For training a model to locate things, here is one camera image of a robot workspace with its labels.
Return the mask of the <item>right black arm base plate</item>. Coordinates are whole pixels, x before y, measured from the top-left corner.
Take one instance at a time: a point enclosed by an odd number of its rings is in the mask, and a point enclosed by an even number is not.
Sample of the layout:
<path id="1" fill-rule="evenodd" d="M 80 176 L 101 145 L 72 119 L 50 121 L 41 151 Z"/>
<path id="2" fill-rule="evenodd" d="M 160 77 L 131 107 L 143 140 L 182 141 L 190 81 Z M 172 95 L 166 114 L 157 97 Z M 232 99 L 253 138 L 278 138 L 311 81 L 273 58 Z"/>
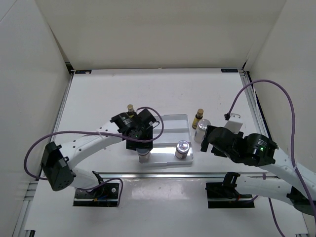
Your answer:
<path id="1" fill-rule="evenodd" d="M 254 197 L 251 194 L 239 194 L 226 189 L 220 182 L 206 183 L 207 203 L 209 209 L 254 208 Z"/>

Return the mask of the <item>short white-lid spice jar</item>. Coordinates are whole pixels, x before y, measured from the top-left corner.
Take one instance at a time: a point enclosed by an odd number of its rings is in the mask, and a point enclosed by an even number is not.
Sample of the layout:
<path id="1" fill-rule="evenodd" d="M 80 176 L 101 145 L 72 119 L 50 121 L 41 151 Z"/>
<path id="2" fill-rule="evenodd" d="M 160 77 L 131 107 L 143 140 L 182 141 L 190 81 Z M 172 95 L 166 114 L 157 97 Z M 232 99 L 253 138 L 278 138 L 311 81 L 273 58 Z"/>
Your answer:
<path id="1" fill-rule="evenodd" d="M 147 163 L 149 161 L 151 150 L 149 149 L 137 149 L 138 160 L 141 164 Z"/>
<path id="2" fill-rule="evenodd" d="M 185 140 L 181 140 L 176 145 L 175 156 L 178 159 L 185 159 L 188 155 L 189 150 L 190 150 L 189 143 Z"/>

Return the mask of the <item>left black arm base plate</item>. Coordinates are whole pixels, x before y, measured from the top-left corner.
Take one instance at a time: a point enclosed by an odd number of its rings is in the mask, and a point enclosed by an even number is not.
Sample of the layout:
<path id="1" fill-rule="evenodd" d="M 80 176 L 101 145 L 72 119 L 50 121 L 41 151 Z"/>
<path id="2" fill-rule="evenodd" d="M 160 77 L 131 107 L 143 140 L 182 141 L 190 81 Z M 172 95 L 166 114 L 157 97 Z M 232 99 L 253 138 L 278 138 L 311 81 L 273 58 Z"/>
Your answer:
<path id="1" fill-rule="evenodd" d="M 83 191 L 76 190 L 73 200 L 74 207 L 118 207 L 123 190 L 123 180 L 111 178 L 101 187 Z"/>

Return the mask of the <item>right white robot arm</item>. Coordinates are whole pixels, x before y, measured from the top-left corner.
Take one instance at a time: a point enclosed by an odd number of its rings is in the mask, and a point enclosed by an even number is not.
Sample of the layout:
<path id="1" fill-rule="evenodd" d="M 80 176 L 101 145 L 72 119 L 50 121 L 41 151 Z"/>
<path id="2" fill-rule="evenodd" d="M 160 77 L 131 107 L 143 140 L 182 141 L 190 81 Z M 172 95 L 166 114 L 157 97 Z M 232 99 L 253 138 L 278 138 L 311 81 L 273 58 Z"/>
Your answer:
<path id="1" fill-rule="evenodd" d="M 252 194 L 283 201 L 296 210 L 311 216 L 316 214 L 316 174 L 291 158 L 270 138 L 252 133 L 244 136 L 224 127 L 209 125 L 201 151 L 212 145 L 212 153 L 232 162 L 258 167 L 274 174 L 273 180 L 250 178 L 228 172 L 222 182 L 222 193 L 234 198 Z"/>

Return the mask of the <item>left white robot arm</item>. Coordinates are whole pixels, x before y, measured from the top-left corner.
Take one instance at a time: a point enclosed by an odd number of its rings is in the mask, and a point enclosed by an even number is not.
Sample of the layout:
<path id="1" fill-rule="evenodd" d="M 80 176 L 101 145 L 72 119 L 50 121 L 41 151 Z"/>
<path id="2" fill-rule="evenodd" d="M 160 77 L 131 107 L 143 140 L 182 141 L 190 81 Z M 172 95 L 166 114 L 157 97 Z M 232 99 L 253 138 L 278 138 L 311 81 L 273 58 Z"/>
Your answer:
<path id="1" fill-rule="evenodd" d="M 129 115 L 120 113 L 94 132 L 82 134 L 71 142 L 57 145 L 50 142 L 44 148 L 41 167 L 53 191 L 68 186 L 84 189 L 93 198 L 102 195 L 104 186 L 95 171 L 85 171 L 77 165 L 96 152 L 122 141 L 128 150 L 150 151 L 153 147 L 153 125 L 156 118 L 148 109 Z"/>

